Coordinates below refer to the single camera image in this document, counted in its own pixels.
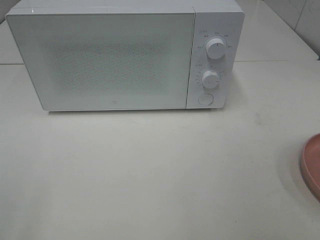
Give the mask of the round white door button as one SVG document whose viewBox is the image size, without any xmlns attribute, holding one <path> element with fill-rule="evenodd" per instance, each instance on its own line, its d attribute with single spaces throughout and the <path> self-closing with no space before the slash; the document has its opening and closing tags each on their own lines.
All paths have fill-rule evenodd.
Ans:
<svg viewBox="0 0 320 240">
<path fill-rule="evenodd" d="M 203 106 L 210 106 L 214 101 L 214 96 L 210 93 L 204 93 L 198 98 L 198 103 Z"/>
</svg>

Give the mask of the white microwave door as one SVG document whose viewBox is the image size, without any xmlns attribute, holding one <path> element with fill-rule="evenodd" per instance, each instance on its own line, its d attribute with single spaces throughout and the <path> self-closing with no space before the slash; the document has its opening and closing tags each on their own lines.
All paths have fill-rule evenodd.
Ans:
<svg viewBox="0 0 320 240">
<path fill-rule="evenodd" d="M 194 15 L 7 18 L 46 111 L 186 106 Z"/>
</svg>

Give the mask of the pink round plate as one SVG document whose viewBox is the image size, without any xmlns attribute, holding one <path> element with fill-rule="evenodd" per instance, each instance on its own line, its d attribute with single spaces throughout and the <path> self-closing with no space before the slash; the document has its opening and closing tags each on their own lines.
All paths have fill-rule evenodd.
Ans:
<svg viewBox="0 0 320 240">
<path fill-rule="evenodd" d="M 320 201 L 320 134 L 313 135 L 304 144 L 299 161 L 301 176 L 316 198 Z"/>
</svg>

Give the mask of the white lower timer knob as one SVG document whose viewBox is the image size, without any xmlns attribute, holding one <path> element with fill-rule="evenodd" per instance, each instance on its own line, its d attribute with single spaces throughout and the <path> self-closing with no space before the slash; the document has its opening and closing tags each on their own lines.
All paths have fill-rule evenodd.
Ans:
<svg viewBox="0 0 320 240">
<path fill-rule="evenodd" d="M 214 70 L 205 71 L 202 75 L 202 85 L 206 89 L 214 89 L 220 83 L 220 74 Z"/>
</svg>

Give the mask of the white upper power knob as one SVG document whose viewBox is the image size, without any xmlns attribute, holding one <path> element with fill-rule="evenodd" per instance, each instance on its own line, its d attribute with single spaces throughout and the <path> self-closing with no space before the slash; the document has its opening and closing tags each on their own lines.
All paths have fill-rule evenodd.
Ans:
<svg viewBox="0 0 320 240">
<path fill-rule="evenodd" d="M 214 36 L 205 44 L 206 54 L 212 60 L 222 58 L 226 53 L 226 48 L 227 43 L 225 39 L 220 36 Z"/>
</svg>

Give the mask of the white microwave oven body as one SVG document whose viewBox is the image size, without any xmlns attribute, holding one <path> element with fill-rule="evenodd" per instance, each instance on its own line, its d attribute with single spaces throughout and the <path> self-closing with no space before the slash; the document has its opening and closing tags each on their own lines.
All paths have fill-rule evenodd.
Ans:
<svg viewBox="0 0 320 240">
<path fill-rule="evenodd" d="M 193 32 L 189 62 L 186 105 L 183 108 L 158 109 L 108 109 L 108 110 L 59 110 L 59 111 L 128 111 L 128 110 L 170 110 L 170 109 L 214 109 L 222 108 L 226 101 L 228 84 L 235 61 L 237 47 L 244 22 L 244 13 L 238 6 L 226 6 L 221 9 L 208 7 L 173 6 L 100 6 L 100 7 L 15 7 L 8 16 L 47 16 L 47 15 L 169 15 L 193 14 Z M 206 53 L 206 43 L 218 36 L 226 41 L 225 55 L 219 59 L 210 59 Z M 206 71 L 216 71 L 220 75 L 219 85 L 213 89 L 204 88 L 202 76 Z M 198 102 L 202 94 L 212 94 L 210 106 Z"/>
</svg>

